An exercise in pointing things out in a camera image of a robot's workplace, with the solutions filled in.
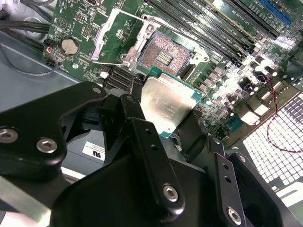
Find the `black cable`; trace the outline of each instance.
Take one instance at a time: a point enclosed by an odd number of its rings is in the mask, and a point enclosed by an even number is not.
[[[53,69],[51,69],[50,71],[48,72],[42,72],[42,73],[32,73],[32,72],[25,72],[25,71],[22,71],[20,69],[18,69],[16,66],[14,66],[8,56],[6,55],[5,51],[4,51],[4,48],[3,48],[3,45],[2,43],[0,43],[0,51],[2,52],[2,55],[4,56],[5,60],[7,61],[7,63],[9,64],[9,66],[14,69],[15,71],[19,72],[19,73],[22,73],[22,74],[25,74],[25,75],[29,75],[29,76],[35,76],[35,77],[40,77],[40,76],[46,76],[46,75],[49,75],[51,74],[52,72],[54,72],[56,69],[59,68],[59,62],[57,61],[57,59],[55,58],[55,56],[50,53],[51,57],[53,58],[53,60],[55,61],[55,67]]]
[[[40,9],[38,6],[32,4],[30,1],[28,0],[20,0],[20,2],[24,5],[26,5],[27,7],[31,8],[32,10],[34,10],[37,14],[39,14],[44,20],[48,21],[51,23],[53,17],[50,16],[48,13],[44,12],[42,9]]]
[[[46,28],[49,29],[50,25],[29,22],[29,21],[9,21],[9,20],[0,20],[0,26],[29,26],[29,27],[37,27],[37,28]]]
[[[55,0],[47,0],[47,1],[42,1],[42,2],[36,2],[34,0],[30,0],[30,2],[36,6],[46,6],[50,5],[54,2]]]
[[[20,34],[18,32],[15,32],[8,28],[0,27],[0,31],[5,33],[6,35],[18,40],[19,42],[26,44],[27,46],[35,49],[36,51],[43,53],[44,47],[42,46],[42,44],[38,43],[37,41],[32,40],[32,39],[28,38],[27,36]]]
[[[36,27],[27,27],[27,26],[0,26],[3,28],[10,28],[10,29],[16,29],[16,30],[22,30],[22,31],[29,31],[29,32],[38,32],[42,34],[48,34],[48,29],[45,28],[36,28]]]

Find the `silver metal plate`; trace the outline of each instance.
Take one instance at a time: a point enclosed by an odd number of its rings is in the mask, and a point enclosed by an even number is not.
[[[157,132],[172,133],[196,105],[194,90],[162,73],[149,77],[142,89],[141,107],[146,120]]]
[[[28,216],[39,226],[49,225],[51,210],[2,176],[0,176],[0,199]]]

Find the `mounting hole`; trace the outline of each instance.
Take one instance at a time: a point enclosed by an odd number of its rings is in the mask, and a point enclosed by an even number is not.
[[[223,164],[225,169],[229,169],[229,167],[226,164]]]
[[[105,119],[105,125],[111,125],[114,122],[114,120],[112,118],[106,118]]]
[[[145,129],[145,132],[146,132],[147,134],[151,134],[151,133],[152,133],[149,129]]]
[[[227,176],[225,176],[224,178],[225,178],[225,180],[226,180],[228,183],[231,183],[231,182],[232,182],[232,180],[229,179]]]
[[[154,150],[154,151],[158,150],[157,146],[153,145],[153,144],[151,145],[151,149]]]

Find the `red wire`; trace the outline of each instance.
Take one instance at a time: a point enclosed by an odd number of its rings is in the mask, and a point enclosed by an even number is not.
[[[289,153],[303,153],[303,150],[299,150],[299,151],[295,151],[295,150],[287,150],[287,149],[285,149],[285,148],[280,148],[280,147],[278,147],[277,146],[277,144],[275,144],[272,140],[271,140],[271,137],[269,136],[269,129],[270,129],[270,125],[272,124],[272,122],[274,122],[276,119],[277,119],[277,117],[279,116],[279,114],[278,114],[278,105],[277,105],[277,102],[276,102],[276,93],[275,93],[275,89],[274,89],[274,87],[273,87],[273,85],[272,85],[272,83],[271,83],[271,81],[268,79],[267,80],[267,82],[269,83],[269,85],[270,85],[270,87],[271,87],[271,93],[272,93],[272,95],[274,96],[274,103],[275,103],[275,108],[276,108],[276,112],[275,112],[275,115],[273,116],[273,118],[270,120],[270,122],[269,122],[269,124],[268,124],[268,126],[267,126],[267,140],[268,140],[268,142],[272,145],[272,146],[274,146],[275,148],[277,148],[277,149],[279,149],[280,151],[286,151],[286,152],[289,152]]]

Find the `blue dimm slot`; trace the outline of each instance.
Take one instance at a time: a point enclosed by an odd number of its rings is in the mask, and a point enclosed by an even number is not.
[[[270,2],[267,0],[259,0],[259,2],[264,5],[272,14],[274,14],[279,20],[281,20],[286,25],[291,25],[292,22],[283,15],[279,10],[277,10]]]

